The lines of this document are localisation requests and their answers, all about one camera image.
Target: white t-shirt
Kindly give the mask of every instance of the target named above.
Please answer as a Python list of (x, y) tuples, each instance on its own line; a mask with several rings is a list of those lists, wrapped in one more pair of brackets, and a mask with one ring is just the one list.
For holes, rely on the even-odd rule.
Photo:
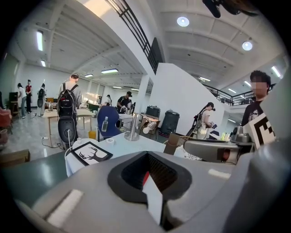
[(19, 87), (19, 93), (20, 93), (21, 98), (26, 97), (26, 93), (23, 87)]
[(204, 110), (202, 113), (202, 118), (201, 118), (201, 127), (205, 130), (206, 129), (206, 124), (205, 124), (205, 118), (206, 116), (210, 116), (210, 111), (209, 110)]

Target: black t-shirt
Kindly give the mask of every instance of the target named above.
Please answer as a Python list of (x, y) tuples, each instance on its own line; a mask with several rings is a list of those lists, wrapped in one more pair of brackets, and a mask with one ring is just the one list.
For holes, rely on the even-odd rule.
[(246, 107), (241, 126), (246, 125), (248, 122), (254, 120), (263, 113), (263, 110), (260, 107), (260, 103), (261, 101), (255, 101)]
[[(125, 96), (122, 96), (118, 99), (117, 102), (119, 102), (121, 104), (121, 106), (127, 107), (128, 103), (129, 103), (129, 98), (126, 99)], [(121, 107), (117, 106), (117, 111), (120, 111), (120, 110), (121, 110)]]

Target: gray floor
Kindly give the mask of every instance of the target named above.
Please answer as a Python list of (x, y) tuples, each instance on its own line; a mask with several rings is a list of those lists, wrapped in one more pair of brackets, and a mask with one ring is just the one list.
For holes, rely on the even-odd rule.
[[(34, 113), (36, 113), (36, 109), (33, 109), (31, 114), (26, 114), (25, 119), (18, 119), (14, 117), (13, 120), (13, 134), (9, 133), (9, 140), (6, 144), (6, 148), (0, 152), (0, 154), (6, 154), (10, 152), (16, 152), (24, 149), (29, 149), (30, 151), (30, 160), (35, 160), (39, 158), (44, 158), (50, 156), (52, 154), (59, 153), (63, 151), (63, 145), (61, 144), (61, 148), (49, 148), (43, 146), (41, 141), (41, 137), (48, 136), (48, 123), (47, 119), (42, 117), (33, 117)], [(92, 129), (96, 130), (97, 126), (97, 119), (92, 118)], [(50, 127), (52, 133), (52, 143), (53, 147), (57, 147), (57, 143), (61, 143), (58, 128), (57, 128), (57, 118), (52, 118)], [(88, 117), (85, 118), (85, 129), (83, 128), (83, 118), (79, 118), (77, 124), (77, 131), (79, 137), (81, 138), (88, 138), (88, 132), (90, 130), (90, 120)], [(145, 137), (150, 137), (149, 134), (141, 135)], [(156, 140), (154, 135), (151, 136), (152, 140)], [(166, 137), (162, 137), (157, 133), (157, 141), (163, 143), (166, 141)], [(43, 140), (43, 144), (49, 145), (48, 140)]]

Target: white tablecloth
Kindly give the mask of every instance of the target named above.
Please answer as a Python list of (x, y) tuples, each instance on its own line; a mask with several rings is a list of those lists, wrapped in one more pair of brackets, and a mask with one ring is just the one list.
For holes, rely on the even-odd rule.
[[(119, 156), (140, 152), (140, 151), (157, 151), (157, 152), (163, 152), (166, 145), (153, 141), (149, 138), (140, 136), (138, 141), (128, 141), (124, 138), (124, 133), (116, 135), (112, 137), (115, 140), (115, 144), (109, 144), (105, 140), (101, 142), (97, 142), (94, 139), (84, 138), (82, 139), (82, 144), (86, 142), (92, 142), (93, 144), (96, 144), (97, 146), (101, 147), (102, 149), (110, 152), (113, 154), (111, 159), (117, 158)], [(77, 148), (79, 144), (77, 142), (74, 143), (73, 149)], [(184, 158), (185, 153), (182, 150), (176, 150), (174, 156), (177, 157), (183, 157)], [(84, 165), (77, 159), (72, 153), (69, 153), (65, 157), (65, 165), (67, 170), (67, 175), (71, 176), (79, 169), (83, 168)]]

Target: red chair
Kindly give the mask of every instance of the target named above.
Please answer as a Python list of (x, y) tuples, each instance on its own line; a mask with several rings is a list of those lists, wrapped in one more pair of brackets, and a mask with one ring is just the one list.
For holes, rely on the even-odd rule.
[(0, 127), (9, 128), (12, 134), (11, 111), (4, 110), (0, 107)]

